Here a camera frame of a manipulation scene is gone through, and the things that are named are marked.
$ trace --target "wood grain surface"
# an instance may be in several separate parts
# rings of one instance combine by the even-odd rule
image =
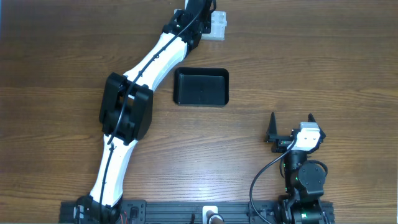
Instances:
[[[124,198],[248,201],[273,160],[263,142],[313,113],[327,138],[324,200],[338,223],[395,223],[398,1],[218,0],[223,42],[201,41],[183,63],[229,71],[224,108],[179,107],[173,75],[154,97],[149,132]],[[0,38],[0,222],[57,222],[60,202],[87,194],[103,150],[98,122],[111,72],[131,69],[183,0],[3,0]],[[284,194],[277,166],[256,200]]]

